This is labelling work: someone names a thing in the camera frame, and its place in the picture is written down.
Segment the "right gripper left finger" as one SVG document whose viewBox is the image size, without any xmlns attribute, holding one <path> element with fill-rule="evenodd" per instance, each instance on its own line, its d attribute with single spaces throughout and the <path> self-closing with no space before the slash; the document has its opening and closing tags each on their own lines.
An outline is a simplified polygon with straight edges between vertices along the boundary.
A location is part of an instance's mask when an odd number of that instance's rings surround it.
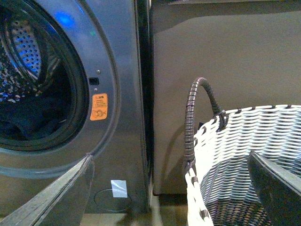
<svg viewBox="0 0 301 226">
<path fill-rule="evenodd" d="M 94 178 L 92 155 L 74 167 L 23 206 L 6 216 L 2 226 L 79 226 Z"/>
</svg>

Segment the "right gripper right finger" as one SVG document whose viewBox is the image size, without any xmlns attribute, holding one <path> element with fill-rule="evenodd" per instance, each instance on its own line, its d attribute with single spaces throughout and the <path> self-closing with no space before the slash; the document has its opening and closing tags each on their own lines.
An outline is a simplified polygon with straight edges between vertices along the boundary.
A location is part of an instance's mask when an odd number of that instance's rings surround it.
<svg viewBox="0 0 301 226">
<path fill-rule="evenodd" d="M 274 226 L 301 224 L 301 178 L 251 151 L 248 171 L 255 192 Z"/>
</svg>

